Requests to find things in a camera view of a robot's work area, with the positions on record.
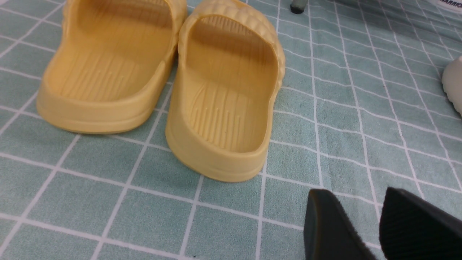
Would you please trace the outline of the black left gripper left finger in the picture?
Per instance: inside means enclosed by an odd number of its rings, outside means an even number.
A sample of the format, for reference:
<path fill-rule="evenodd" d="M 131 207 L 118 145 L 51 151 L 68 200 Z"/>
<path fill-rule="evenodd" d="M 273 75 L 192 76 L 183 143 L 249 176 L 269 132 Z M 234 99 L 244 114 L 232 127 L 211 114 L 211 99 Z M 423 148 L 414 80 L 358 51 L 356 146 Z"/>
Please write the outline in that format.
<path fill-rule="evenodd" d="M 304 225 L 307 260 L 376 260 L 331 191 L 311 189 Z"/>

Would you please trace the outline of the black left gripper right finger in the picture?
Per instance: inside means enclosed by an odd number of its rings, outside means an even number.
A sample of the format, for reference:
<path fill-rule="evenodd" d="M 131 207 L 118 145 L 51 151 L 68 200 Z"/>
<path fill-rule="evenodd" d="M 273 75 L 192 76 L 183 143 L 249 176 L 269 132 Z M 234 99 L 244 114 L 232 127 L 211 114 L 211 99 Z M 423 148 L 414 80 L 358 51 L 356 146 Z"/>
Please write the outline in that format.
<path fill-rule="evenodd" d="M 379 241 L 388 260 L 460 260 L 462 222 L 405 189 L 388 187 Z"/>

